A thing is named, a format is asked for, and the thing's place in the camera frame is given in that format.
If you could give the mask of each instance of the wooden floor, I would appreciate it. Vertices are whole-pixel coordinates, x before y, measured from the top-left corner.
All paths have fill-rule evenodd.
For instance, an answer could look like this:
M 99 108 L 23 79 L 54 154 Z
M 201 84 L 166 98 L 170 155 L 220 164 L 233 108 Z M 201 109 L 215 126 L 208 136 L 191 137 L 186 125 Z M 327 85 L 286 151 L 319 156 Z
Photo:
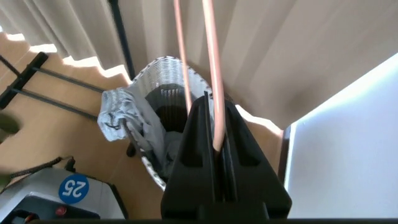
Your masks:
M 19 71 L 35 57 L 24 41 L 10 41 L 0 33 L 0 54 Z M 124 77 L 103 77 L 96 67 L 64 65 L 57 54 L 50 54 L 42 66 L 107 90 L 126 86 Z M 0 93 L 15 76 L 0 64 Z M 36 73 L 24 87 L 97 115 L 101 94 L 83 87 Z M 22 129 L 0 145 L 0 167 L 21 170 L 72 155 L 79 173 L 115 184 L 130 218 L 160 218 L 162 191 L 150 178 L 138 157 L 127 157 L 127 141 L 108 142 L 96 122 L 41 101 L 17 95 L 4 110 L 16 116 Z M 249 124 L 263 151 L 277 170 L 280 139 L 256 124 Z

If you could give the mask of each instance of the pink rod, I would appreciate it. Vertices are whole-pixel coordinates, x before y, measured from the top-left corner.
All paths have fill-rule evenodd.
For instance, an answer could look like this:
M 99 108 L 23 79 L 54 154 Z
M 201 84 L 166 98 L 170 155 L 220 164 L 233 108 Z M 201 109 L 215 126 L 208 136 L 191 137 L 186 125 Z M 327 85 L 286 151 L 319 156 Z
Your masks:
M 225 134 L 225 108 L 224 108 L 224 88 L 220 70 L 220 56 L 218 55 L 218 42 L 216 25 L 214 20 L 214 10 L 212 0 L 203 0 L 203 12 L 205 14 L 205 26 L 207 36 L 207 47 L 209 51 L 211 87 L 213 88 L 215 128 L 213 147 L 216 152 L 220 152 Z
M 187 58 L 185 57 L 185 46 L 184 46 L 181 12 L 180 12 L 180 0 L 174 0 L 174 13 L 175 13 L 175 23 L 177 25 L 178 47 L 180 49 L 180 57 L 182 61 L 182 73 L 185 85 L 185 104 L 187 106 L 187 113 L 189 114 L 189 111 L 191 110 L 192 99 L 191 99 L 191 91 L 189 88 Z

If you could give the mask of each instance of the round blue label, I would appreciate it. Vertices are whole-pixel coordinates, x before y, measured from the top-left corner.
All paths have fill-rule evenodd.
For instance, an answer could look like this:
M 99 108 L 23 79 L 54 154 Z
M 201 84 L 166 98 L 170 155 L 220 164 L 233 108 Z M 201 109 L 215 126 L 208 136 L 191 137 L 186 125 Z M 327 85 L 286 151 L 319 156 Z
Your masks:
M 88 180 L 84 175 L 73 174 L 63 180 L 58 195 L 67 204 L 78 203 L 86 197 L 88 187 Z

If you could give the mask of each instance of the beige curtain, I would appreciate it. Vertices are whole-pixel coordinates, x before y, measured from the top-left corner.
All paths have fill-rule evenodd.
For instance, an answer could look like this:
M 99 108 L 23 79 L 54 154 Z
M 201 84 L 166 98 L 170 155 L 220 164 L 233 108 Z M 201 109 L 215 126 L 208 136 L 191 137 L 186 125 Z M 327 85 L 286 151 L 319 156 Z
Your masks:
M 396 0 L 214 4 L 225 90 L 281 128 L 398 52 Z M 156 57 L 178 56 L 172 0 L 119 6 L 136 72 Z M 210 81 L 201 0 L 181 7 L 188 62 Z M 1 0 L 0 9 L 4 29 L 31 43 L 47 38 L 61 54 L 97 55 L 104 67 L 124 63 L 105 0 Z

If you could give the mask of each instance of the gray machine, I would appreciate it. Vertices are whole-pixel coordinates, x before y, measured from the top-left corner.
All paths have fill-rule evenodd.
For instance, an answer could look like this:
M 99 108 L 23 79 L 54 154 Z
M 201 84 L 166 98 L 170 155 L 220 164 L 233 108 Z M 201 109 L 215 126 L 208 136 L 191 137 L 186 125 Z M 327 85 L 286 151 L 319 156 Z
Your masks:
M 0 223 L 64 218 L 125 219 L 126 210 L 115 186 L 87 177 L 90 189 L 77 203 L 58 195 L 63 181 L 74 172 L 44 168 L 10 185 L 0 194 Z

